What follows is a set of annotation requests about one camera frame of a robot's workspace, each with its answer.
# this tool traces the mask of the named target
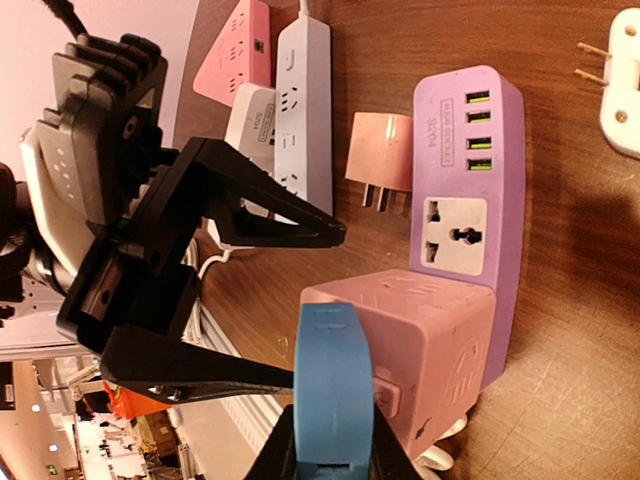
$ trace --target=pink power strip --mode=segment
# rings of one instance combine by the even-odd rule
[[[309,287],[301,303],[352,303],[369,341],[375,399],[410,458],[477,401],[496,297],[402,270]]]
[[[269,6],[240,0],[202,63],[193,89],[232,107],[243,83],[271,87],[270,41]]]

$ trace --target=pink cube socket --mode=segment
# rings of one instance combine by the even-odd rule
[[[495,294],[402,270],[302,292],[302,304],[332,302],[355,306],[371,350],[376,403],[416,458],[477,401]]]

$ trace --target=white power adapter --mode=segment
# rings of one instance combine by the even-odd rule
[[[276,91],[273,88],[243,83],[236,92],[224,138],[225,142],[250,158],[269,175],[273,175],[275,105]],[[254,215],[263,217],[269,215],[268,210],[254,203],[246,202],[245,207]],[[247,248],[232,247],[222,243],[213,220],[209,221],[207,231],[224,250]]]
[[[609,51],[579,43],[578,48],[605,58],[602,78],[576,74],[604,87],[600,127],[613,147],[640,158],[640,8],[620,12],[611,24]]]

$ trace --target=power switch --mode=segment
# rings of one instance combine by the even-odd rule
[[[296,51],[292,48],[291,51],[284,56],[284,68],[287,72],[293,70],[296,64]]]
[[[388,380],[373,376],[373,398],[387,420],[398,415],[401,395],[400,387]]]

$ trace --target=black cable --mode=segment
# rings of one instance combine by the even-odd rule
[[[69,0],[42,0],[49,10],[67,26],[73,38],[78,38],[87,29],[76,15],[73,4]]]

